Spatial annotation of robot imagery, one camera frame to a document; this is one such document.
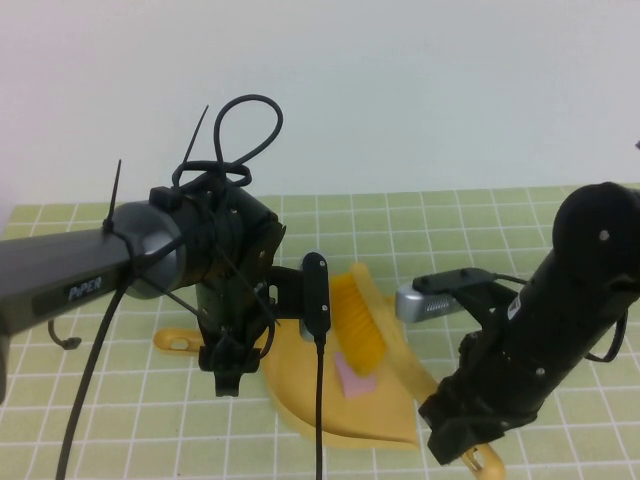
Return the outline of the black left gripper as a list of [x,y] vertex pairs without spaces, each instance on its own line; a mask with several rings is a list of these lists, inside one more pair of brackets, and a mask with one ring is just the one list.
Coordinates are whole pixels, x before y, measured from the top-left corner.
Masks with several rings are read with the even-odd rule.
[[256,345],[275,326],[268,286],[255,286],[237,275],[203,281],[197,285],[198,325],[204,341],[199,367],[215,371],[215,395],[239,396],[241,373],[256,371],[265,356]]

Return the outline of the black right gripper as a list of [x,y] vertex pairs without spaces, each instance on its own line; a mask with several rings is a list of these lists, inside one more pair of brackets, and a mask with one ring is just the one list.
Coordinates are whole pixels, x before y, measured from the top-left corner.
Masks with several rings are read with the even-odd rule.
[[589,350],[584,319],[512,319],[496,332],[467,336],[458,370],[418,409],[428,425],[441,425],[432,429],[429,450],[440,465],[450,464],[503,437],[500,425],[532,422]]

